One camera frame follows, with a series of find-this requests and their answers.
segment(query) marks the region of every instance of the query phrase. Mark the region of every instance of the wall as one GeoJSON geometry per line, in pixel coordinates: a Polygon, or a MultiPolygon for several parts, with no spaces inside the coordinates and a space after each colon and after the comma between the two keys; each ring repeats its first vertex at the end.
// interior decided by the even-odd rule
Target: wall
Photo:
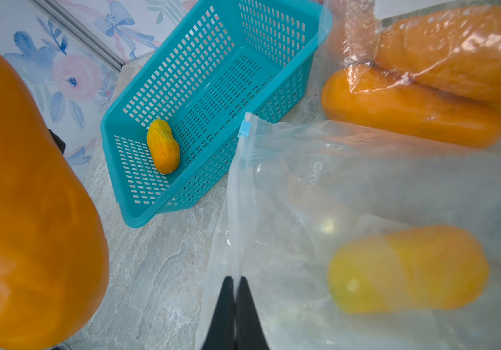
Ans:
{"type": "Polygon", "coordinates": [[[65,142],[64,157],[82,179],[118,72],[27,0],[0,0],[0,54],[29,87],[48,128],[65,142]]]}
{"type": "Polygon", "coordinates": [[[125,62],[153,52],[197,0],[57,0],[125,62]]]}

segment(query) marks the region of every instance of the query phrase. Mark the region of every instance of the black object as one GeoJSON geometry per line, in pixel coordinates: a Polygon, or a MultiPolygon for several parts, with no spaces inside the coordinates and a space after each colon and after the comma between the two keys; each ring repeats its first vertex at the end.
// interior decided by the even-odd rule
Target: black object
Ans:
{"type": "Polygon", "coordinates": [[[58,135],[54,134],[52,130],[48,129],[48,131],[50,131],[50,136],[52,136],[52,139],[56,143],[56,146],[58,146],[58,148],[60,149],[60,152],[64,154],[65,142],[63,142],[62,139],[58,137],[58,135]]]}
{"type": "Polygon", "coordinates": [[[246,277],[241,277],[236,301],[233,278],[223,280],[201,350],[269,350],[246,277]]]}
{"type": "Polygon", "coordinates": [[[72,350],[69,346],[65,345],[64,343],[58,345],[58,346],[55,346],[53,348],[51,348],[51,350],[72,350]]]}

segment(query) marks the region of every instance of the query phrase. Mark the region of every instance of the plastic basket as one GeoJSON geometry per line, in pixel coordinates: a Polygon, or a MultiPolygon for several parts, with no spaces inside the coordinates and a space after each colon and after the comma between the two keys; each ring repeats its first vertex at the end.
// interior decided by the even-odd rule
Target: plastic basket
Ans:
{"type": "Polygon", "coordinates": [[[125,223],[186,209],[228,171],[244,113],[277,122],[305,93],[322,6],[309,0],[200,0],[102,119],[125,223]],[[181,161],[159,173],[146,144],[165,119],[181,161]]]}

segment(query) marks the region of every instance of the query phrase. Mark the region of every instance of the plastic bag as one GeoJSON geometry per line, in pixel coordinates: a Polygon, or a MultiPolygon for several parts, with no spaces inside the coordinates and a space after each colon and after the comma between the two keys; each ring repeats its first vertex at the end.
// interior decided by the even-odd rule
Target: plastic bag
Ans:
{"type": "MultiPolygon", "coordinates": [[[[247,120],[213,238],[197,349],[228,275],[247,277],[272,350],[501,348],[501,156],[331,121],[247,120]],[[449,311],[338,308],[327,268],[340,248],[428,225],[478,240],[490,272],[476,301],[449,311]]],[[[387,263],[388,281],[405,281],[399,260],[387,263]]]]}
{"type": "Polygon", "coordinates": [[[443,2],[325,1],[326,117],[468,147],[498,142],[501,2],[443,2]]]}

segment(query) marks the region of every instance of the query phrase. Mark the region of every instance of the marble countertop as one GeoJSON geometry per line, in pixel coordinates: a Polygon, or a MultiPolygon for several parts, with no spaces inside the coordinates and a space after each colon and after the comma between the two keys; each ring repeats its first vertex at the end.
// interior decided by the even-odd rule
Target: marble countertop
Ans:
{"type": "MultiPolygon", "coordinates": [[[[114,99],[148,59],[123,67],[114,99]]],[[[306,95],[283,122],[317,120],[317,72],[314,60],[306,95]]],[[[83,184],[109,244],[110,280],[97,313],[65,344],[72,350],[194,349],[202,284],[227,175],[192,208],[156,215],[142,228],[129,228],[122,220],[101,142],[83,184]]]]}

